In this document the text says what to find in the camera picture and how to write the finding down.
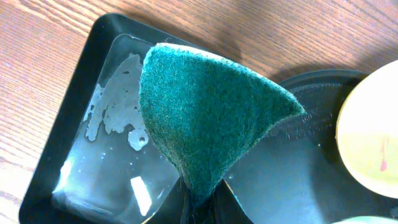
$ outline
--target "brown wooden background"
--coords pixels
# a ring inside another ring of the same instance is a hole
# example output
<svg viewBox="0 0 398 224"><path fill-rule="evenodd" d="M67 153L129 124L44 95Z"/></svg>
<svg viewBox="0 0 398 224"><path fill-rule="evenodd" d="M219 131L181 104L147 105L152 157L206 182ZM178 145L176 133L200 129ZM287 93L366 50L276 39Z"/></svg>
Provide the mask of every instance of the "brown wooden background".
<svg viewBox="0 0 398 224"><path fill-rule="evenodd" d="M90 27L107 12L274 81L398 60L398 0L0 0L0 223L17 223Z"/></svg>

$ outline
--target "wooden table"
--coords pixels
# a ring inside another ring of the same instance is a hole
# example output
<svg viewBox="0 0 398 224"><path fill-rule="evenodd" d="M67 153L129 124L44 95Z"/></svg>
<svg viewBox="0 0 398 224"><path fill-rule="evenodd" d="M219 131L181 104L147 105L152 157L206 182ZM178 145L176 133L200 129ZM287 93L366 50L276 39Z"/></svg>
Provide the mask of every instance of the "wooden table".
<svg viewBox="0 0 398 224"><path fill-rule="evenodd" d="M91 25L120 12L274 81L398 59L398 0L0 0L0 223L25 194Z"/></svg>

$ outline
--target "black tray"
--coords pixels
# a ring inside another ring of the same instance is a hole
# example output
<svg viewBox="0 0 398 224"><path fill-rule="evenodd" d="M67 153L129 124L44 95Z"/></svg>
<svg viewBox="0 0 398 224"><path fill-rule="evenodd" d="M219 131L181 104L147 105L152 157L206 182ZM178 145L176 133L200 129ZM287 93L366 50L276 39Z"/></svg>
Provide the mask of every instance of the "black tray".
<svg viewBox="0 0 398 224"><path fill-rule="evenodd" d="M126 72L121 63L130 53L139 55L142 63L158 42L197 47L119 14L95 22L21 205L22 224L141 223L159 209L178 175L151 141L137 152L126 140L131 125L120 134L105 134L101 123L98 138L88 142L83 122L96 84L104 86L118 69ZM340 106L363 77L329 70L280 83L309 115L277 125L225 177L254 223L390 217L398 202L358 184L341 163L334 140ZM66 172L67 181L62 182ZM137 176L152 197L144 215L130 183Z"/></svg>

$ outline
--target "pink mark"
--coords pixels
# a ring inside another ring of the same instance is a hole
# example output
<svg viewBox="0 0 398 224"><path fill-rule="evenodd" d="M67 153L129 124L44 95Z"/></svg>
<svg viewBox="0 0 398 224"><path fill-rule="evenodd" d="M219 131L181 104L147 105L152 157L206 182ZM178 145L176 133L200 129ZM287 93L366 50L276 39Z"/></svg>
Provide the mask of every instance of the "pink mark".
<svg viewBox="0 0 398 224"><path fill-rule="evenodd" d="M388 145L388 138L384 138L383 145L381 146L381 154L383 155L383 160L381 161L380 171L383 172L387 169L387 161L386 161L386 147Z"/></svg>

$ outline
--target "green cleaning mitt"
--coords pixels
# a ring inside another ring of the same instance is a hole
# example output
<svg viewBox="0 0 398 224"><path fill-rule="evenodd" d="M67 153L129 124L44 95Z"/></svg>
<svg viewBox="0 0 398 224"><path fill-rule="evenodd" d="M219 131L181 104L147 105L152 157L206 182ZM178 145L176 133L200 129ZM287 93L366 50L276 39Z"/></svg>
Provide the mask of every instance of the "green cleaning mitt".
<svg viewBox="0 0 398 224"><path fill-rule="evenodd" d="M272 125L305 113L291 93L256 72L174 44L147 53L139 104L147 132L182 175L194 207Z"/></svg>

